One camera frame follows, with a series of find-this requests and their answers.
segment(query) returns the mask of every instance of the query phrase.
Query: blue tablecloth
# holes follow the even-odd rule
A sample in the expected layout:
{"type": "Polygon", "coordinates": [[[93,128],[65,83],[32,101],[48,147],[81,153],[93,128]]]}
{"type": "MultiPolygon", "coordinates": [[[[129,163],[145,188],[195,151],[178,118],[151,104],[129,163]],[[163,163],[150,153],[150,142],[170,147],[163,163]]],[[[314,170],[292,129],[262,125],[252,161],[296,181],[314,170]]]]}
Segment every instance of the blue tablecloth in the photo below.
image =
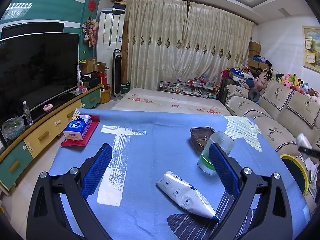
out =
{"type": "MultiPolygon", "coordinates": [[[[224,187],[217,175],[206,175],[198,168],[199,154],[190,142],[189,130],[210,126],[224,132],[228,124],[225,117],[92,109],[79,111],[100,116],[100,123],[85,148],[60,147],[49,173],[51,176],[65,174],[71,167],[80,167],[85,159],[94,156],[103,143],[114,145],[113,160],[108,167],[111,171],[105,173],[95,193],[87,199],[114,240],[177,239],[168,226],[167,217],[186,212],[156,187],[156,182],[168,170],[196,187],[217,209],[224,187]],[[116,134],[113,127],[126,127],[122,128],[125,135],[116,134]],[[104,197],[106,190],[114,191],[111,199],[104,197]]],[[[275,150],[261,134],[258,134],[258,139],[262,152],[243,138],[238,138],[230,156],[242,167],[252,168],[256,174],[281,174],[289,197],[294,239],[310,219],[306,201],[275,150]]],[[[73,231],[81,235],[65,195],[61,198],[73,231]]]]}

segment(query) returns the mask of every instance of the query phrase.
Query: brown plastic tray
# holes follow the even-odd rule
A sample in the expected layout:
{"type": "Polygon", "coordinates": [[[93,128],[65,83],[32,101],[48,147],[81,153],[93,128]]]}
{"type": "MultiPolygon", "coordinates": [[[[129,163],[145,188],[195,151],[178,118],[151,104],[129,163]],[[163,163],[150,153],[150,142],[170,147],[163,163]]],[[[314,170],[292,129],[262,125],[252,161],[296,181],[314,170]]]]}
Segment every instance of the brown plastic tray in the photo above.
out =
{"type": "Polygon", "coordinates": [[[190,140],[198,152],[202,152],[210,136],[215,132],[211,127],[197,127],[190,129],[190,140]]]}

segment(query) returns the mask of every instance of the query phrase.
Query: clear plastic cup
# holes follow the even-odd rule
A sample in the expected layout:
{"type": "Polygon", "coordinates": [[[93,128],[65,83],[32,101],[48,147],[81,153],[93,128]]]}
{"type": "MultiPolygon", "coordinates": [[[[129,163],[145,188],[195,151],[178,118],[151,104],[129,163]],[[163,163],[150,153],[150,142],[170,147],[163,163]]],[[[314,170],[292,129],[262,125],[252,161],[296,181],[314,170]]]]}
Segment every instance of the clear plastic cup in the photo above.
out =
{"type": "Polygon", "coordinates": [[[231,150],[235,145],[235,141],[228,135],[223,132],[214,132],[208,139],[207,144],[205,145],[204,150],[201,153],[201,156],[198,160],[199,168],[209,175],[216,173],[214,166],[212,165],[209,158],[209,148],[213,143],[219,144],[220,148],[229,155],[231,150]]]}

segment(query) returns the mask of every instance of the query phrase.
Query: tiled floor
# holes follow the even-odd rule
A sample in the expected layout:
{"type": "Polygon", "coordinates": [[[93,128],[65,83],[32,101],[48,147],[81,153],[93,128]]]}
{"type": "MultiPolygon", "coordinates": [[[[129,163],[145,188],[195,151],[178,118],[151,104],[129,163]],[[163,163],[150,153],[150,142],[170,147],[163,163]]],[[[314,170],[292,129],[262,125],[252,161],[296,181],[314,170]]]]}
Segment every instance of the tiled floor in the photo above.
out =
{"type": "MultiPolygon", "coordinates": [[[[100,104],[96,109],[109,110],[115,106],[119,101],[109,101],[106,104],[100,104]]],[[[26,239],[27,229],[27,214],[33,189],[36,185],[39,174],[42,171],[49,171],[53,160],[57,154],[57,150],[64,140],[64,136],[55,138],[37,157],[34,165],[30,168],[28,173],[24,176],[17,188],[12,188],[9,196],[2,198],[13,228],[26,239]]]]}

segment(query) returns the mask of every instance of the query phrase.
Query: curtain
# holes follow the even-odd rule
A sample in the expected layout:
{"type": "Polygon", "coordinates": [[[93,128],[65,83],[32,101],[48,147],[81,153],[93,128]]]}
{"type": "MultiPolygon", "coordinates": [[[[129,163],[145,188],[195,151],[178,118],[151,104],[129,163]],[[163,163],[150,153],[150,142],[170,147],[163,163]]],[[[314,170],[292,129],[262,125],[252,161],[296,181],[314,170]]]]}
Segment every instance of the curtain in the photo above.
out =
{"type": "Polygon", "coordinates": [[[156,90],[163,79],[177,76],[176,67],[187,21],[187,2],[128,0],[128,76],[131,87],[156,90]]]}
{"type": "Polygon", "coordinates": [[[191,2],[177,77],[220,82],[225,68],[241,67],[246,59],[253,22],[211,6],[191,2]]]}

